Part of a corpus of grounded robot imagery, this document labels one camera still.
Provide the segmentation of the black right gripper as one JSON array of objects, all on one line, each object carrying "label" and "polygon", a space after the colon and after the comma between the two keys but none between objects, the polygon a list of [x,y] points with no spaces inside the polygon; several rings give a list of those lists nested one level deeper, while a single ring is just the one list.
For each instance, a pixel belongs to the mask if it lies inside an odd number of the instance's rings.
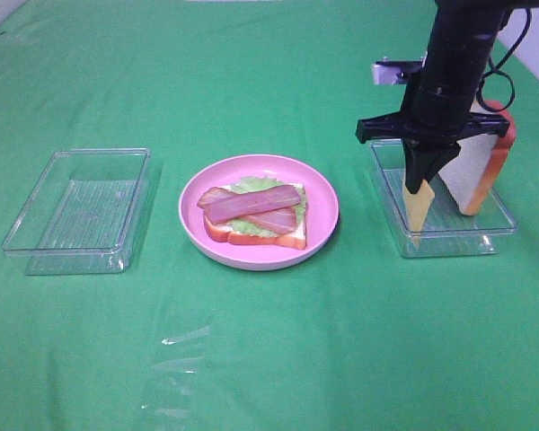
[{"label": "black right gripper", "polygon": [[[419,71],[404,84],[405,93],[398,111],[358,121],[358,141],[402,139],[404,184],[411,194],[417,194],[423,180],[430,183],[459,155],[461,146],[456,141],[482,134],[506,135],[509,121],[498,109],[471,111],[481,82],[481,72],[473,75],[467,71]],[[419,143],[439,148],[425,174]]]}]

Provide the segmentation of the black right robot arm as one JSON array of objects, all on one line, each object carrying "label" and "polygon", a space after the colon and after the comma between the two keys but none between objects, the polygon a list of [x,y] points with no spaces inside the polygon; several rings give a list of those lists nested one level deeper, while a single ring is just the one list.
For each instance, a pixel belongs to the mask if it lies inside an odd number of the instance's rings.
[{"label": "black right robot arm", "polygon": [[498,110],[473,113],[471,106],[499,31],[514,10],[534,8],[539,1],[439,1],[424,59],[374,63],[376,83],[405,84],[405,94],[399,111],[359,120],[356,136],[361,143],[401,139],[411,194],[459,155],[460,140],[507,134]]}]

